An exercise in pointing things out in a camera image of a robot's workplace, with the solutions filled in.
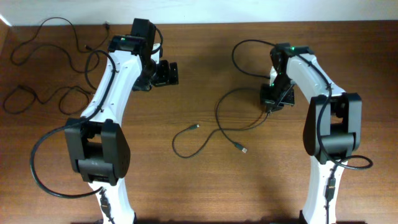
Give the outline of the black usb cable long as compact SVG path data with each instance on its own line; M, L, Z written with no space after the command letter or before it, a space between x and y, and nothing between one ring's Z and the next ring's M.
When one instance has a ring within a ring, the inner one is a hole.
M218 100L218 102L217 102L216 105L215 105L215 120L216 120L216 124L217 124L218 128L212 130L212 132L208 135L208 137L205 139L205 141L203 142L203 144L202 144L194 153L192 153L192 154L190 154L190 155L187 155L187 156L184 156L184 155L180 154L180 153L177 151L177 148L176 148L176 140L177 140L177 138L178 138L181 134L183 134L183 133L185 133L185 132L187 132L187 131L193 131L194 129L198 129L198 128L200 127L200 125L199 125L199 124L193 124L193 125L191 125L191 126L185 128L185 129L181 130L181 131L178 132L178 133L174 136L174 138L172 139L172 150L173 150L173 152L175 153L176 156L178 156L179 158L182 158L182 159L190 159L190 158L195 157L197 154L199 154L199 153L205 148L205 146L208 144L208 142L209 142L209 140L211 139L211 137L212 137L214 134L218 133L218 132L221 132L222 135L223 135L223 136L224 136L236 149L238 149L239 151L241 151L241 152L243 152L243 153L247 153L247 152L248 152L248 149L247 149L246 147L244 147L241 143L238 143L237 141L232 140L232 139L226 134L226 132L227 132L227 131L243 132L243 131L249 131L249 130L255 129L255 128L257 128L258 126L262 125L263 123L265 123L265 122L267 121L267 119L268 119L268 117L269 117L269 115L270 115L270 112L267 112L267 113L262 112L261 115L259 116L259 118L258 118L255 122L253 122L252 124L250 124L248 127L246 127L246 128L223 128L223 127L221 126L221 123L220 123L219 108L220 108L222 102L223 102L229 95L232 95L233 93L236 93L236 92L239 92L239 91L255 91L255 92L257 92L257 90L254 89L254 88L235 88L235 89L230 90L229 92L225 93L225 94Z

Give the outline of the black usb cable thin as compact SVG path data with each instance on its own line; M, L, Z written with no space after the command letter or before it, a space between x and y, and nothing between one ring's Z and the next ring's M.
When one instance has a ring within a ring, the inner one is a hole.
M85 90L84 88L82 88L81 86L78 86L78 85L62 86L62 87L57 88L47 99L42 100L39 98L37 92L33 88L31 88L27 85L18 85L5 96L4 100L2 101L2 108L7 114L13 114L13 115L22 114L22 113L25 113L26 111L28 111L34 105L35 102L38 102L41 105L46 105L49 101L51 101L55 97L55 95L57 93L59 93L60 91L63 91L63 90L65 90L65 92L60 97L60 99L58 101L58 110L59 110L59 112L61 112L61 114L64 114L64 115L73 115L73 114L78 114L79 112L82 112L85 109L85 107L90 104L90 97L94 95L94 93L92 93L88 90ZM24 92L27 92L28 94L32 95L32 100L25 107L23 107L20 110L15 110L15 111L9 110L6 106L7 101L18 91L24 91ZM86 104L76 111L71 111L71 112L65 111L62 108L63 101L73 91L76 91L76 92L82 94L86 99Z

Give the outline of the black cable short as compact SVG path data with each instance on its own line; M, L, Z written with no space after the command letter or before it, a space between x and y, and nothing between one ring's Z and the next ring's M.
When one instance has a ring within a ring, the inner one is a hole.
M31 38L29 38L29 39L21 42L17 46L15 46L12 49L12 51L10 53L10 56L9 56L10 62L13 65L17 66L17 67L21 67L21 66L25 65L31 59L31 57L35 53L37 53L39 50L42 50L44 48L52 48L52 49L57 49L57 50L61 51L61 53L63 53L66 56L68 64L69 64L69 67L74 72L79 73L79 74L83 74L85 72L85 70L79 70L79 69L76 68L76 66L73 63L73 59L72 59L71 54L69 53L69 51L65 47L62 47L60 45L53 44L53 43L44 43L44 44L37 45L25 57L20 58L20 59L16 59L15 58L15 55L16 55L17 51L20 50L21 48L23 48L25 46L28 46L29 44L33 43L33 41L35 41L38 38L38 36L40 34L40 31L42 30L43 26L48 21L51 21L51 20L62 20L64 22L66 22L70 26L70 28L72 29L72 34L73 34L73 38L74 38L76 51L79 54L90 54L90 53L93 53L94 56L96 57L96 63L92 67L89 67L87 69L87 72L92 72L93 70L95 70L100 64L100 55L99 55L98 51L105 44L105 42L108 40L108 38L110 36L110 28L111 28L110 23L109 22L104 22L103 23L103 28L105 29L105 37L103 38L103 40L96 47L90 47L89 45L84 45L84 49L82 49L81 45L80 45L80 39L79 39L79 36L78 36L78 33L77 33L75 25L70 20L68 20L68 19L66 19L64 17L58 17L58 16L49 17L48 19L44 19L41 22L41 24L37 27L35 33L33 34L33 36Z

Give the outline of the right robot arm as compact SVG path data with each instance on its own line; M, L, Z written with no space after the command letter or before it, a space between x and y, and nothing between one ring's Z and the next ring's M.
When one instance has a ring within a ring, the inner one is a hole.
M294 105L294 86L309 107L303 129L303 145L310 156L307 199L299 223L336 223L336 201L344 170L360 145L362 99L336 85L307 46L275 44L270 51L269 83L261 86L266 113Z

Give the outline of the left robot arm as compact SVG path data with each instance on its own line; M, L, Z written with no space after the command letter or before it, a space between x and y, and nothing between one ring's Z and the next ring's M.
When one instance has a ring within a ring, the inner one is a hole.
M130 34L112 38L101 82L81 114L85 122L67 121L72 169L95 191L103 223L136 222L125 183L131 151L121 129L129 95L178 84L177 64L162 59L156 31L149 20L134 19Z

